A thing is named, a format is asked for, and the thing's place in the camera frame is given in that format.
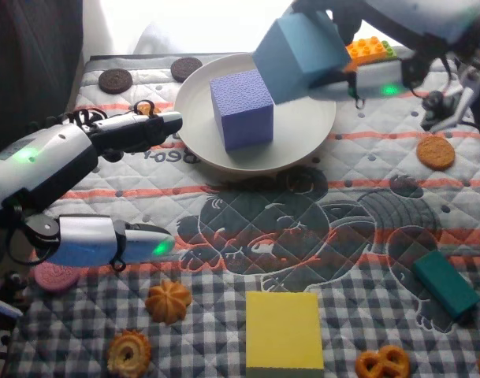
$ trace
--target white plate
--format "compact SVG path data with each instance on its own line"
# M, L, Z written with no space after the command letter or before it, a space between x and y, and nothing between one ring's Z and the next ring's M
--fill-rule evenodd
M210 80L250 69L255 69L251 55L235 54L190 75L174 104L184 120L178 134L198 158L219 169L246 174L273 172L298 162L322 144L333 126L336 103L301 98L275 106L273 142L226 153L214 119Z

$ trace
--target quilted blanket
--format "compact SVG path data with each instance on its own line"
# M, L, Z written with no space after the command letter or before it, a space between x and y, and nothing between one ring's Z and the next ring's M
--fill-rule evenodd
M180 85L168 69L174 59L90 62L77 108L114 115L148 98L171 109ZM113 67L134 80L120 95L97 85ZM420 93L446 79L434 66ZM177 239L177 257L121 273L84 269L59 296L31 285L7 376L107 376L110 340L135 329L151 343L147 376L242 377L245 292L310 291L318 295L326 378L355 376L357 356L386 344L408 352L414 377L478 377L480 304L466 324L454 323L411 265L439 249L480 295L480 135L468 126L441 133L456 161L435 172L415 154L423 114L411 95L367 101L362 110L339 103L322 147L271 176L227 176L178 135L115 164L101 159L49 214L164 227ZM192 292L186 318L170 326L153 322L144 305L162 279Z

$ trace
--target pink wafer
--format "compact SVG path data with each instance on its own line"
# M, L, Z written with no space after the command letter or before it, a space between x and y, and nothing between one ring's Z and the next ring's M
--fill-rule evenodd
M35 281L45 291L59 293L70 289L80 277L80 269L43 262L35 268Z

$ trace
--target purple cube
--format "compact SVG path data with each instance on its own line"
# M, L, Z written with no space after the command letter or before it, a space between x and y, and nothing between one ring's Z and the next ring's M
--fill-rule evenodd
M227 151L273 140L273 99L256 69L210 81L215 121Z

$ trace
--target white wall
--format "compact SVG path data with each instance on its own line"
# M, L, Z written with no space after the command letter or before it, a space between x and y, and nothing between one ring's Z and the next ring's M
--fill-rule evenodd
M110 54L252 51L291 2L84 0L84 59ZM385 38L367 24L359 32L361 38L372 35Z

